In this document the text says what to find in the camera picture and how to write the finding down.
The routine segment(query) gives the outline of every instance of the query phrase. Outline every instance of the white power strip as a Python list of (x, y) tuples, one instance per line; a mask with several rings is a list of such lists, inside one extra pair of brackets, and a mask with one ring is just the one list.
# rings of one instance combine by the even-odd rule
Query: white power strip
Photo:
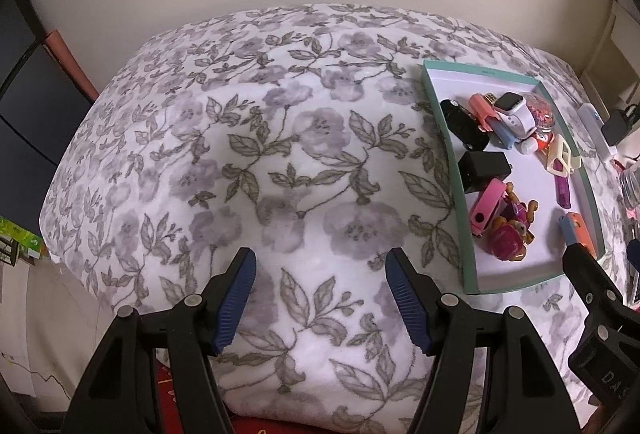
[(615, 146), (610, 146), (602, 134), (604, 122), (593, 104), (582, 104), (578, 109), (578, 116), (596, 146), (596, 152), (602, 161), (608, 161), (618, 153)]

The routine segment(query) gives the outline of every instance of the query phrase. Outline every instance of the bed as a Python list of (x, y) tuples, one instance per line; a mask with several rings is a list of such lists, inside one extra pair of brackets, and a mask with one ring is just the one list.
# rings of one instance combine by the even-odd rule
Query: bed
[[(402, 246), (462, 295), (446, 155), (420, 86), (423, 59), (541, 80), (571, 129), (600, 209), (602, 266), (625, 294), (622, 206), (555, 56), (462, 20), (311, 4), (243, 11), (153, 37), (105, 88), (56, 172), (40, 217), (51, 257), (113, 309), (161, 310), (202, 290), (240, 246), (257, 277), (239, 334), (213, 364), (230, 409), (339, 432), (404, 432), (431, 361), (385, 282)], [(575, 403), (586, 310), (564, 276), (508, 294)], [(474, 432), (478, 353), (461, 432)]]

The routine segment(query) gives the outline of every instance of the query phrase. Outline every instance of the white paper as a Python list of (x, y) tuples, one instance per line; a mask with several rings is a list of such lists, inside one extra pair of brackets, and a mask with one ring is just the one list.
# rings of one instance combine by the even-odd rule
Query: white paper
[[(28, 372), (27, 351), (27, 284), (29, 265), (18, 261), (14, 267), (5, 266), (2, 273), (2, 303), (0, 303), (0, 372), (13, 392), (35, 396), (31, 374)], [(11, 364), (7, 359), (26, 369)]]

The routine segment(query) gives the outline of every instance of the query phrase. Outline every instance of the metal screw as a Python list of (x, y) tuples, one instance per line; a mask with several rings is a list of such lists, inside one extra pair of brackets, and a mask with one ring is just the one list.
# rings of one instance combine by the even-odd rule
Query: metal screw
[(607, 330), (606, 326), (598, 326), (598, 336), (601, 340), (607, 340), (607, 338), (609, 338), (609, 331)]
[(515, 319), (520, 320), (521, 318), (524, 318), (524, 311), (522, 310), (522, 308), (518, 308), (517, 306), (511, 306), (509, 308), (509, 315), (511, 315)]
[(440, 297), (440, 300), (445, 306), (449, 306), (451, 308), (453, 308), (453, 306), (457, 306), (458, 302), (460, 302), (460, 300), (458, 300), (458, 297), (453, 295), (453, 293), (445, 293), (442, 297)]
[(133, 313), (133, 308), (127, 304), (125, 304), (124, 306), (120, 306), (118, 308), (117, 311), (117, 315), (121, 318), (121, 319), (125, 319), (127, 317), (130, 317)]
[(202, 302), (202, 296), (199, 293), (192, 293), (184, 298), (184, 304), (190, 308), (199, 306)]

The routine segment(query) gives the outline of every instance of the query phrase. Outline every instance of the jar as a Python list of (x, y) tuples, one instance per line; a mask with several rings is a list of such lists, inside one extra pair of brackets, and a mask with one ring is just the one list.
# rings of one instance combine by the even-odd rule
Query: jar
[(546, 98), (537, 93), (524, 93), (522, 96), (536, 122), (537, 132), (546, 134), (553, 131), (556, 126), (556, 117), (553, 107)]
[(622, 201), (627, 210), (640, 207), (640, 161), (620, 173)]

